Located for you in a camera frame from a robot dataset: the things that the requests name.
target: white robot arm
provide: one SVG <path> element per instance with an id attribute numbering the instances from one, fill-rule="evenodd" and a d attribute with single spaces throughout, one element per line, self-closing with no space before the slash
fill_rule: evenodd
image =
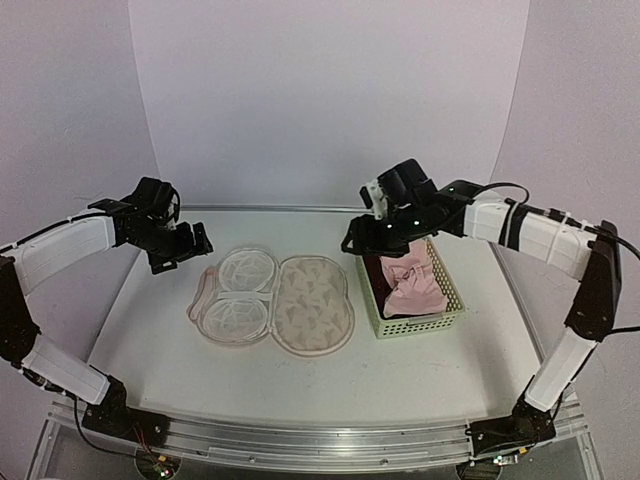
<path id="1" fill-rule="evenodd" d="M 476 452 L 526 446 L 555 436 L 551 408 L 593 349 L 613 330 L 621 289 L 615 226 L 578 222 L 558 210 L 541 210 L 503 198 L 492 188 L 458 180 L 441 190 L 415 160 L 407 160 L 364 186 L 372 215 L 351 221 L 342 249 L 356 255 L 399 257 L 409 242 L 446 232 L 522 252 L 559 268 L 581 285 L 553 351 L 509 417 L 474 422 Z"/>
<path id="2" fill-rule="evenodd" d="M 60 349 L 33 322 L 25 296 L 69 265 L 124 243 L 148 254 L 154 274 L 213 249 L 202 224 L 179 218 L 179 196 L 160 180 L 143 178 L 120 201 L 102 200 L 16 243 L 0 248 L 0 357 L 41 388 L 82 399 L 95 406 L 85 427 L 115 436 L 130 432 L 132 422 L 155 422 L 150 444 L 161 443 L 154 428 L 166 419 L 126 406 L 126 389 Z"/>

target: white backdrop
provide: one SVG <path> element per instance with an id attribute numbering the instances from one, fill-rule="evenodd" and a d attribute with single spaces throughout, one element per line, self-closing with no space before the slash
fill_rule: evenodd
<path id="1" fill-rule="evenodd" d="M 186 203 L 357 205 L 409 157 L 486 182 L 527 0 L 132 0 L 160 173 Z"/>

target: pink fabric bag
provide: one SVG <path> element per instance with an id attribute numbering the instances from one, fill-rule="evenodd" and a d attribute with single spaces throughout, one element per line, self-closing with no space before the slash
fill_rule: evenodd
<path id="1" fill-rule="evenodd" d="M 409 244 L 409 253 L 401 258 L 380 257 L 382 273 L 393 289 L 384 304 L 385 318 L 393 315 L 441 313 L 448 299 L 433 274 L 425 240 Z"/>

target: white table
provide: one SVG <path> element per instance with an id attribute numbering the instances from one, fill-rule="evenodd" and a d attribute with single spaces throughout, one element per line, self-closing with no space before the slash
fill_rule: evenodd
<path id="1" fill-rule="evenodd" d="M 355 259 L 340 251 L 353 213 L 191 211 L 215 253 L 152 276 L 140 255 L 90 362 L 122 380 L 129 403 L 199 418 L 286 425 L 439 422 L 508 414 L 539 362 L 490 247 L 440 235 L 434 243 L 466 303 L 453 328 L 377 340 Z M 189 322 L 198 279 L 230 250 L 262 246 L 282 261 L 324 255 L 346 271 L 353 337 L 317 359 L 287 353 L 267 337 L 244 348 L 205 340 Z"/>

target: plastic container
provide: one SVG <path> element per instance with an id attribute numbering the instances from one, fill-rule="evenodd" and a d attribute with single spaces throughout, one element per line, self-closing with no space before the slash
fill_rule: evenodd
<path id="1" fill-rule="evenodd" d="M 202 274 L 187 309 L 212 342 L 245 346 L 271 335 L 285 350 L 316 357 L 344 346 L 353 333 L 347 280 L 325 257 L 291 257 L 282 265 L 260 249 L 241 249 Z"/>
<path id="2" fill-rule="evenodd" d="M 362 285 L 365 305 L 371 326 L 378 339 L 404 337 L 418 333 L 435 332 L 451 328 L 457 318 L 464 313 L 465 307 L 458 290 L 447 269 L 430 240 L 427 240 L 427 253 L 433 262 L 433 273 L 442 293 L 447 297 L 447 309 L 442 313 L 408 317 L 394 316 L 385 319 L 382 316 L 384 299 L 391 292 L 380 267 L 378 257 L 357 257 L 356 268 Z"/>

